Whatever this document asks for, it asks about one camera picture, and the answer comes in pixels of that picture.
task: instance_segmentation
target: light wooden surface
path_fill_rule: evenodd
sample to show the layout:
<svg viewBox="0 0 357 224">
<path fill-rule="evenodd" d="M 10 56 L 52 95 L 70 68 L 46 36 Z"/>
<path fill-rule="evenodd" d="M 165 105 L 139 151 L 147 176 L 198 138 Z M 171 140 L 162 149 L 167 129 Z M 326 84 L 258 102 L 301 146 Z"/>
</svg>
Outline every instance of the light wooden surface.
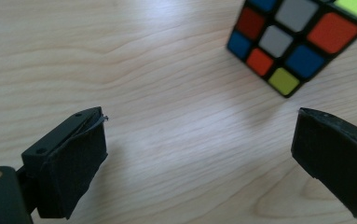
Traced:
<svg viewBox="0 0 357 224">
<path fill-rule="evenodd" d="M 291 158 L 299 107 L 357 125 L 357 42 L 291 99 L 225 48 L 241 0 L 0 0 L 0 165 L 100 105 L 109 157 L 72 218 L 357 223 Z"/>
</svg>

